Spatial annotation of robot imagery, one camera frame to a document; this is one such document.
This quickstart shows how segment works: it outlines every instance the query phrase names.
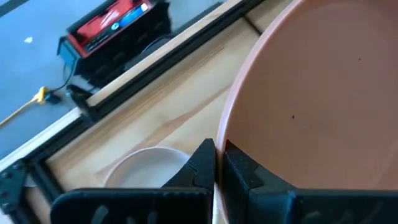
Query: gray floor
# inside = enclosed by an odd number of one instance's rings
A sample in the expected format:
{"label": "gray floor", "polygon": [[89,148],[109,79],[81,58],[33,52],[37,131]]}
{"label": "gray floor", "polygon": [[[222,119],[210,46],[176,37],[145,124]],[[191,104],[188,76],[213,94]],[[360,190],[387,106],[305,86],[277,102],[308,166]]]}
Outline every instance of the gray floor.
{"label": "gray floor", "polygon": [[[176,29],[217,0],[169,0]],[[100,0],[30,0],[0,17],[0,120],[42,86],[63,84],[63,62],[56,56],[58,38],[65,29],[101,4]],[[80,86],[84,80],[74,79]],[[0,159],[67,114],[73,104],[32,105],[0,128]]]}

